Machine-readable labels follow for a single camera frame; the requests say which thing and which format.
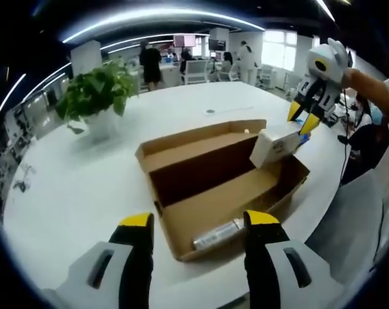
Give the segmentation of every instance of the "cardboard box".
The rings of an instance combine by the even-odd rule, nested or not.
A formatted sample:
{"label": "cardboard box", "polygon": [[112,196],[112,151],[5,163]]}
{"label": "cardboard box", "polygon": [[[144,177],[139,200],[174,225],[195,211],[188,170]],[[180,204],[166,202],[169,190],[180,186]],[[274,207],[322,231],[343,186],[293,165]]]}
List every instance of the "cardboard box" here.
{"label": "cardboard box", "polygon": [[246,209],[283,207],[306,179],[309,171],[293,156],[255,169],[249,157],[265,127],[265,120],[225,122],[139,146],[136,157],[177,260],[191,261],[224,246],[227,241],[196,251],[192,242]]}
{"label": "cardboard box", "polygon": [[261,169],[268,163],[293,155],[302,141],[298,134],[301,128],[296,122],[287,122],[261,130],[250,156],[254,166]]}

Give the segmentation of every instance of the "ceiling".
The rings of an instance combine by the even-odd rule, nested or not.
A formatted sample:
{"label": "ceiling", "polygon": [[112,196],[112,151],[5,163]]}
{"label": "ceiling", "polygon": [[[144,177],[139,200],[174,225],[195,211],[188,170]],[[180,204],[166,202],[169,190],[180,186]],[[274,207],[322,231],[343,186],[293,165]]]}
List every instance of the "ceiling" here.
{"label": "ceiling", "polygon": [[21,74],[27,73],[27,77],[10,98],[15,103],[39,80],[67,63],[70,49],[90,39],[105,45],[157,33],[205,33],[216,24],[230,31],[253,30],[233,21],[188,15],[116,23],[87,32],[67,44],[61,43],[76,31],[109,15],[153,6],[206,10],[264,28],[292,28],[300,34],[322,38],[333,36],[387,72],[389,10],[383,1],[351,0],[352,5],[342,0],[325,2],[336,24],[315,0],[3,0],[0,3],[4,6],[0,8],[0,103]]}

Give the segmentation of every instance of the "white box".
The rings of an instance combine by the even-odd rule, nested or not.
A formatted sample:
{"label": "white box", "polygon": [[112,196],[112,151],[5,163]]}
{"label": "white box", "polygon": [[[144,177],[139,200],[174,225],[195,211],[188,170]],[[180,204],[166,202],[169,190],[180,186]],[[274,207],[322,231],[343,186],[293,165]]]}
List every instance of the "white box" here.
{"label": "white box", "polygon": [[251,162],[260,169],[267,163],[294,154],[302,141],[298,134],[301,128],[301,125],[296,122],[287,122],[281,126],[261,130],[250,156]]}

